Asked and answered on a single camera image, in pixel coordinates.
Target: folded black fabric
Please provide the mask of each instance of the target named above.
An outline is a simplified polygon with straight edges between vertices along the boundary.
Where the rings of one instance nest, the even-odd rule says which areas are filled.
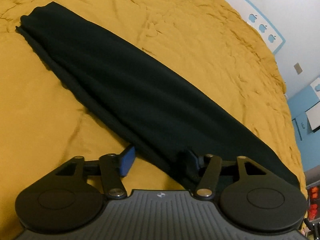
[[[299,187],[244,125],[110,31],[55,2],[22,16],[17,31],[84,106],[185,188],[195,188],[197,157],[207,153],[227,161],[245,155]]]

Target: blue rubber block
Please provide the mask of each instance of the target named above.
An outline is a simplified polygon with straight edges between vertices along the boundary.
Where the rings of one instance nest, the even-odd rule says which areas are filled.
[[[132,146],[128,150],[126,149],[125,151],[127,151],[127,152],[121,156],[121,160],[120,160],[119,172],[120,172],[121,177],[127,176],[128,172],[129,172],[130,168],[132,167],[132,164],[136,158],[136,150],[135,150],[134,146]]]

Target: blue cabinet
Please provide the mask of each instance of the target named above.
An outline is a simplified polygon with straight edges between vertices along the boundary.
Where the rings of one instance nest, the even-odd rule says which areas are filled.
[[[301,152],[303,170],[308,171],[320,165],[320,130],[313,131],[306,111],[320,101],[315,90],[307,86],[288,100],[292,125],[298,148]]]

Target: blue apple sticker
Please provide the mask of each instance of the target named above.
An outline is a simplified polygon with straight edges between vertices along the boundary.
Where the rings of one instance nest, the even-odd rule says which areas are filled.
[[[272,34],[270,34],[269,37],[268,37],[268,41],[273,43],[275,40],[276,40],[276,36],[273,36]]]
[[[256,15],[253,15],[253,14],[250,14],[249,15],[249,20],[251,21],[251,22],[255,22],[256,21],[256,19],[257,19],[257,16]]]
[[[266,31],[266,28],[267,26],[266,25],[263,25],[263,24],[260,24],[259,25],[259,31],[261,31],[262,33],[264,33]]]

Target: mustard bedspread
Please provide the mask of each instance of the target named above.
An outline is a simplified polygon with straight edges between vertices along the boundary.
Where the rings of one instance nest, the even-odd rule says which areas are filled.
[[[25,187],[75,155],[93,160],[127,146],[15,32],[22,15],[51,1],[124,38],[199,88],[267,143],[305,193],[275,59],[224,0],[0,0],[1,240],[21,231],[14,201]],[[128,192],[181,188],[141,158],[123,182]]]

